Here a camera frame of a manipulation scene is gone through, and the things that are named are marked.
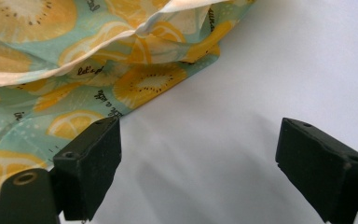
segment white background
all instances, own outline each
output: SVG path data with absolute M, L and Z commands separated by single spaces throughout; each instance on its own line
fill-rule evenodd
M 323 223 L 274 157 L 283 117 L 358 150 L 358 1 L 258 0 L 221 50 L 122 119 L 91 223 Z

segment fabric bag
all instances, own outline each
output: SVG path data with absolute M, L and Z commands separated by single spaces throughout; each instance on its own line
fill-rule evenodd
M 252 3 L 0 1 L 0 185 L 216 61 Z

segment screw hole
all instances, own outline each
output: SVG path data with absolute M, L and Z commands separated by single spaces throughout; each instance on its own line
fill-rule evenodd
M 62 154 L 66 158 L 73 158 L 75 156 L 75 153 L 73 152 L 65 152 Z
M 353 161 L 358 161 L 358 157 L 355 157 L 355 156 L 350 156 L 350 159 Z
M 15 185 L 26 185 L 33 182 L 37 177 L 35 172 L 27 172 L 22 175 L 16 176 L 13 180 L 13 184 Z

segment black plastic part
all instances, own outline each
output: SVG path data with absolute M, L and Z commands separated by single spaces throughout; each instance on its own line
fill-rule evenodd
M 354 221 L 358 211 L 357 151 L 308 123 L 283 119 L 276 162 L 323 221 Z
M 56 204 L 57 214 L 59 214 L 62 211 L 62 206 L 64 204 L 64 199 L 65 199 L 63 197 L 64 193 L 63 193 L 62 181 L 59 178 L 57 178 L 55 168 L 52 168 L 49 174 L 50 174 L 51 186 L 54 192 L 54 202 Z
M 57 224 L 48 171 L 31 169 L 7 179 L 0 193 L 0 224 Z
M 91 124 L 53 158 L 62 182 L 62 210 L 67 220 L 92 220 L 121 161 L 119 121 Z

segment lemon slice print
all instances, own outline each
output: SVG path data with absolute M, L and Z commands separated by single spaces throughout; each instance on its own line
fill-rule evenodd
M 145 22 L 168 2 L 169 0 L 105 0 L 109 11 L 127 21 L 133 28 Z
M 104 41 L 112 39 L 120 33 L 130 29 L 130 26 L 122 21 L 111 21 L 103 25 L 97 34 L 86 37 L 69 48 L 65 49 L 58 60 L 59 65 L 72 62 L 89 53 L 91 50 L 102 44 Z
M 164 23 L 168 23 L 169 25 L 164 28 L 171 30 L 169 33 L 174 32 L 175 35 L 195 35 L 200 31 L 202 24 L 205 22 L 209 8 L 210 6 L 205 6 L 173 13 L 164 13 L 158 18 L 159 21 L 155 23 L 155 26 L 159 27 L 161 23 L 165 26 Z
M 99 49 L 91 58 L 99 63 L 106 63 L 107 60 L 115 60 L 119 62 L 126 62 L 129 55 L 118 51 Z
M 0 150 L 0 186 L 10 176 L 35 167 L 46 168 L 46 164 L 31 154 Z
M 56 105 L 60 100 L 65 98 L 71 91 L 80 85 L 81 83 L 79 82 L 70 83 L 40 96 L 34 105 L 34 111 L 39 112 Z
M 167 21 L 156 22 L 151 34 L 173 42 L 186 42 L 182 33 Z
M 121 103 L 134 109 L 186 77 L 186 71 L 174 63 L 137 65 L 115 83 L 113 93 Z
M 152 56 L 150 55 L 149 47 L 146 39 L 136 38 L 132 46 L 131 55 L 128 57 L 131 63 L 152 63 Z
M 47 134 L 72 140 L 89 127 L 92 122 L 103 118 L 103 115 L 90 110 L 76 110 L 62 114 L 51 122 Z
M 0 72 L 28 72 L 30 65 L 28 56 L 0 45 Z
M 233 27 L 235 22 L 233 21 L 225 21 L 218 24 L 213 32 L 202 40 L 199 44 L 192 46 L 185 58 L 182 60 L 187 63 L 194 63 L 202 56 L 207 53 L 219 54 L 219 48 L 217 46 L 220 39 L 222 39 Z
M 0 40 L 49 40 L 71 31 L 76 17 L 73 0 L 0 0 Z
M 20 85 L 8 86 L 11 89 L 18 89 L 22 91 L 28 91 L 31 94 L 37 95 L 37 93 L 46 86 L 48 83 L 47 78 L 39 79 L 33 82 L 22 83 Z

